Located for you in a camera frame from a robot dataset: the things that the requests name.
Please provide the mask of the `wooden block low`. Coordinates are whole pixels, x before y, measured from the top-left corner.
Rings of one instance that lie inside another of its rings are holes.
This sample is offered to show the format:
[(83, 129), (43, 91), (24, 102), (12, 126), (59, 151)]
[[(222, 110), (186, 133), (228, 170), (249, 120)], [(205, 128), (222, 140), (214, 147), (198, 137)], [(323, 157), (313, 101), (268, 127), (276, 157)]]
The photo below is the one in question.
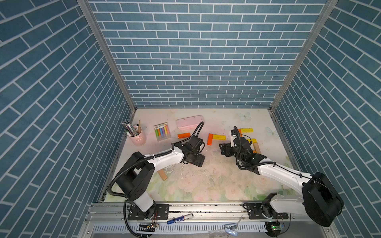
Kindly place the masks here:
[(261, 154), (261, 150), (257, 142), (253, 142), (253, 147), (256, 153)]

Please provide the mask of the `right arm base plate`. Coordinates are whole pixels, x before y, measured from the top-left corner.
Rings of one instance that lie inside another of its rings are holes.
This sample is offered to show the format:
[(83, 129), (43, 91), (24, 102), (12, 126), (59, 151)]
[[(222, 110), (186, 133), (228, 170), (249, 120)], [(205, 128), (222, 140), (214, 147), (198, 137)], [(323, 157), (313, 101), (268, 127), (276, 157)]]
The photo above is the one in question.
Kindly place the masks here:
[(244, 209), (247, 210), (250, 220), (286, 220), (289, 218), (288, 213), (276, 213), (275, 210), (269, 204), (246, 202), (243, 203), (242, 206)]

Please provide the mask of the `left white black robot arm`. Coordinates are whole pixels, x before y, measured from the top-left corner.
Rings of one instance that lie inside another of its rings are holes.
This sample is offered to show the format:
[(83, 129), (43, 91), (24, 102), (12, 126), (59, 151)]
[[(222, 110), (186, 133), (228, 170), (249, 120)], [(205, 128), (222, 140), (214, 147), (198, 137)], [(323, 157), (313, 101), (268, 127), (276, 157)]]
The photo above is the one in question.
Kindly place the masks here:
[(171, 144), (171, 148), (157, 154), (134, 153), (110, 182), (107, 192), (113, 196), (126, 198), (140, 211), (152, 213), (155, 202), (146, 192), (153, 174), (170, 165), (191, 163), (203, 165), (205, 156), (201, 154), (205, 143), (192, 135), (186, 140)]

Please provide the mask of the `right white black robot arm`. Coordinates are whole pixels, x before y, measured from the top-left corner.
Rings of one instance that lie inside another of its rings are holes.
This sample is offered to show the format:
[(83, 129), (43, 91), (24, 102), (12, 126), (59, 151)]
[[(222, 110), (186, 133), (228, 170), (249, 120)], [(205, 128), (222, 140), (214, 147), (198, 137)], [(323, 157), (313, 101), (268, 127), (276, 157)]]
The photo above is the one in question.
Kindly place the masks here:
[(319, 172), (304, 173), (283, 166), (265, 155), (255, 153), (243, 137), (235, 136), (230, 143), (220, 144), (219, 148), (222, 155), (236, 158), (239, 169), (274, 179), (297, 192), (296, 196), (276, 192), (269, 194), (261, 205), (266, 218), (271, 219), (281, 213), (299, 214), (308, 216), (323, 227), (329, 227), (341, 214), (344, 202), (326, 175)]

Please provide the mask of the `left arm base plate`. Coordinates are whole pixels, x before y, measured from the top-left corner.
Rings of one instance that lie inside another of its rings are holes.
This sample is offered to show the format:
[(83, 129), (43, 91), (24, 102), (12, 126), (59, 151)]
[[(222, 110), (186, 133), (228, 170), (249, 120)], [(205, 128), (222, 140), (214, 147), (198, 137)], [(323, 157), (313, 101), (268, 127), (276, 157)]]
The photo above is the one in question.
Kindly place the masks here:
[(167, 220), (169, 215), (169, 204), (154, 203), (147, 211), (143, 212), (138, 206), (131, 206), (128, 213), (128, 220)]

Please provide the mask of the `orange block low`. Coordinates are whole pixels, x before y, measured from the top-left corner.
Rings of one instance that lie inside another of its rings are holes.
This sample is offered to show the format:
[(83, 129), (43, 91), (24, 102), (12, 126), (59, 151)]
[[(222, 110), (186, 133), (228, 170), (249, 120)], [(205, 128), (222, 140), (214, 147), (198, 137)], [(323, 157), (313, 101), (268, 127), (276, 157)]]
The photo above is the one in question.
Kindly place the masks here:
[(210, 133), (208, 135), (207, 145), (211, 146), (212, 145), (212, 141), (213, 141), (213, 134)]

